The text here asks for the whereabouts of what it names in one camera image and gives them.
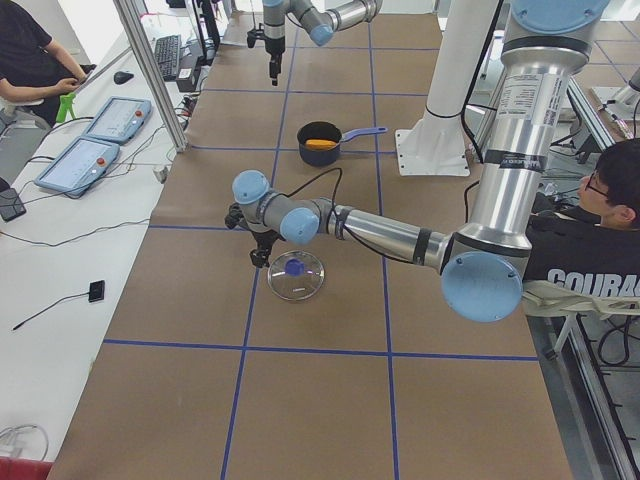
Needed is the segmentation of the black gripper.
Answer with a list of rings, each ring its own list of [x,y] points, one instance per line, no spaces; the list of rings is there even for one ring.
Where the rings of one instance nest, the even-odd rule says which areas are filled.
[[[252,235],[256,241],[256,248],[251,250],[249,254],[252,265],[256,268],[269,267],[270,252],[280,239],[280,234],[277,231],[268,230],[253,232]]]
[[[285,52],[285,38],[265,38],[266,51],[271,55],[269,60],[269,78],[271,84],[277,86],[281,74],[282,54]]]

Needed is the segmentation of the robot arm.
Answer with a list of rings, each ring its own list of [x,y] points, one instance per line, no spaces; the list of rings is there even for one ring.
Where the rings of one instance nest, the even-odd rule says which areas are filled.
[[[253,234],[253,264],[267,266],[277,240],[305,245],[326,233],[435,269],[447,304],[465,318],[509,316],[523,294],[531,250],[525,230],[560,103],[589,60],[606,7],[603,1],[511,3],[498,111],[471,215],[456,231],[442,234],[328,199],[295,200],[273,189],[261,172],[247,170],[233,181],[227,223]],[[500,11],[497,1],[451,4],[424,115],[396,134],[402,174],[467,174],[460,123]]]
[[[282,57],[286,49],[285,21],[292,14],[316,46],[327,44],[335,32],[349,29],[362,22],[371,22],[380,12],[383,2],[355,0],[320,12],[308,0],[263,1],[263,37],[270,55],[269,78],[278,85]]]

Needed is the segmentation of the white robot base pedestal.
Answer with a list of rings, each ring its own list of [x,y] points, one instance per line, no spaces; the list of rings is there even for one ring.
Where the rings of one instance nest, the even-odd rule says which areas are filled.
[[[411,129],[395,132],[401,175],[470,174],[462,116],[501,8],[500,1],[451,3],[423,117]]]

